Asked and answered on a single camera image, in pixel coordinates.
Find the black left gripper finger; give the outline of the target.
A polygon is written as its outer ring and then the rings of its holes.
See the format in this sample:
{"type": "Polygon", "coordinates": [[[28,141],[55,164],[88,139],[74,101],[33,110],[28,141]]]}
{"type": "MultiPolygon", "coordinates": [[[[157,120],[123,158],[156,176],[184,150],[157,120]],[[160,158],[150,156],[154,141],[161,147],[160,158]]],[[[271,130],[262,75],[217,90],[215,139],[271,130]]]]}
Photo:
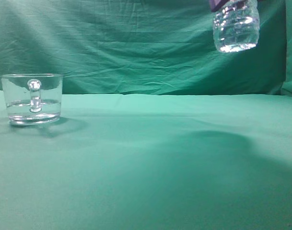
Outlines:
{"type": "Polygon", "coordinates": [[[230,0],[208,0],[210,5],[211,12],[217,12],[221,9],[225,4],[227,4],[230,0]]]}

